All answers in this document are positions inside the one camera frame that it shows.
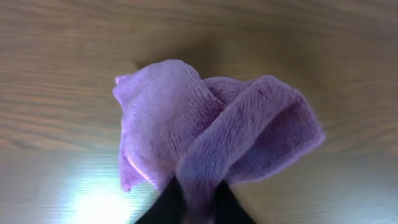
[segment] wooden table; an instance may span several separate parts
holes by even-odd
[[[324,145],[234,188],[259,223],[398,223],[398,2],[0,1],[0,223],[124,223],[114,77],[136,62],[300,89]]]

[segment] black fabric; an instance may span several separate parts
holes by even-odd
[[[215,224],[256,223],[240,206],[227,182],[222,181],[215,195]]]
[[[155,204],[136,224],[180,224],[185,213],[181,186],[176,177],[167,185]]]
[[[256,223],[240,206],[238,200],[222,181],[217,186],[214,197],[215,224],[253,224]],[[180,224],[186,212],[181,186],[174,177],[151,208],[136,224]]]

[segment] fuzzy purple fabric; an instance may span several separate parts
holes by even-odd
[[[176,175],[198,213],[223,179],[270,177],[325,138],[303,95],[270,75],[202,80],[183,61],[166,60],[117,77],[113,93],[123,109],[122,188],[146,179],[162,190]]]

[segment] wood grain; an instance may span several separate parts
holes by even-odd
[[[123,223],[110,202],[137,218],[155,195],[119,189],[111,90],[165,58],[204,77],[272,74],[317,110],[319,150],[235,188],[259,223],[398,223],[393,0],[0,1],[0,223]]]

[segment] towel fold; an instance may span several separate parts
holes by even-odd
[[[325,138],[303,95],[266,75],[202,80],[181,60],[116,78],[123,110],[124,190],[146,179],[162,190],[177,176],[188,209],[209,211],[216,186],[265,179]]]

